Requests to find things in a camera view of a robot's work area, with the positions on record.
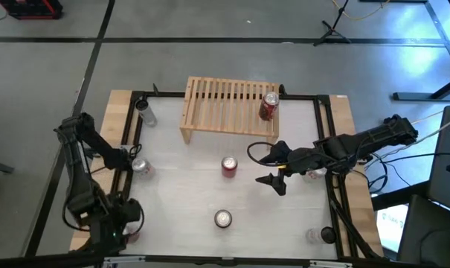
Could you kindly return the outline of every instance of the can lid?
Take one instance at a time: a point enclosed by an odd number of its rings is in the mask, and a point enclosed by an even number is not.
[[[215,214],[215,224],[218,227],[226,228],[231,225],[231,221],[233,219],[231,218],[231,213],[229,211],[226,211],[225,209],[220,209]]]
[[[267,104],[276,105],[279,103],[279,95],[276,92],[268,92],[264,96],[264,101]]]
[[[228,169],[233,169],[238,165],[238,161],[233,156],[226,156],[222,160],[222,166]]]
[[[337,240],[337,234],[335,233],[334,228],[329,226],[322,228],[321,236],[325,243],[335,243]]]
[[[136,171],[144,170],[147,163],[142,158],[136,158],[132,161],[132,169]]]
[[[147,109],[148,106],[149,102],[146,100],[137,100],[137,102],[135,103],[135,108],[139,111]]]

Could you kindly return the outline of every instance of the wooden frame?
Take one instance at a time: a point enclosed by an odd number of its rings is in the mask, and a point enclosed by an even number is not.
[[[189,77],[180,131],[185,144],[193,131],[256,135],[275,143],[279,136],[279,107],[270,121],[258,111],[267,92],[279,94],[279,84],[209,77]]]

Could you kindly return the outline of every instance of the white cable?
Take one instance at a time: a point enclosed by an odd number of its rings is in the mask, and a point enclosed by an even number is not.
[[[390,151],[389,153],[384,154],[384,155],[381,156],[380,158],[381,158],[381,159],[384,159],[385,157],[387,157],[387,156],[389,156],[389,155],[393,155],[393,154],[395,154],[395,153],[398,153],[398,152],[401,151],[401,150],[408,149],[409,147],[412,147],[412,146],[415,145],[415,144],[419,144],[420,142],[422,142],[422,141],[426,140],[427,138],[430,138],[430,137],[432,137],[432,136],[438,134],[439,132],[441,132],[441,130],[444,130],[446,127],[449,127],[449,126],[450,126],[450,122],[444,124],[441,128],[439,128],[438,130],[434,131],[433,133],[431,133],[431,134],[429,134],[429,135],[427,135],[427,136],[421,138],[420,140],[418,140],[418,141],[416,141],[416,142],[414,142],[414,143],[412,143],[412,144],[406,145],[406,146],[404,146],[404,147],[400,147],[400,148],[397,148],[397,149],[395,149],[395,150],[393,150],[393,151]],[[367,170],[371,165],[373,165],[373,164],[374,164],[375,162],[377,162],[377,161],[378,161],[378,159],[377,159],[377,160],[374,160],[373,162],[371,162],[367,167],[365,167],[365,170]]]
[[[444,112],[444,109],[442,109],[442,110],[439,111],[439,112],[435,112],[435,113],[432,114],[432,115],[428,115],[428,116],[425,116],[424,118],[421,118],[421,119],[418,119],[418,120],[416,120],[416,121],[414,121],[414,122],[411,122],[411,124],[418,124],[419,122],[422,122],[422,121],[424,121],[424,120],[426,120],[426,119],[428,119],[428,118],[430,118],[430,117],[433,117],[433,116],[435,116],[435,115],[439,115],[439,114],[442,113],[442,112]]]

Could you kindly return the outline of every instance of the tripod stand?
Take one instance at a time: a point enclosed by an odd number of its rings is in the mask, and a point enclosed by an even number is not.
[[[346,38],[345,36],[341,35],[338,31],[335,30],[335,27],[337,26],[338,20],[341,19],[342,13],[344,12],[345,7],[347,6],[348,3],[349,3],[349,0],[345,0],[345,4],[341,8],[338,9],[338,16],[337,16],[337,19],[335,20],[334,25],[332,27],[330,27],[329,23],[327,23],[326,21],[322,21],[322,23],[324,25],[326,25],[326,27],[327,27],[327,32],[317,42],[315,42],[313,44],[314,46],[318,46],[318,45],[320,45],[322,43],[325,43],[326,40],[327,40],[327,37],[328,36],[332,36],[332,35],[339,36],[346,43],[349,43],[349,44],[351,43],[351,41],[348,38]]]

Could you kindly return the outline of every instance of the red soda can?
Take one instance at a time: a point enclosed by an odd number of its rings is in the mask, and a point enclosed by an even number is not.
[[[233,156],[226,156],[222,159],[222,174],[227,178],[233,178],[237,173],[238,161]]]
[[[261,119],[269,121],[279,105],[279,95],[276,92],[268,92],[261,99],[259,115]]]

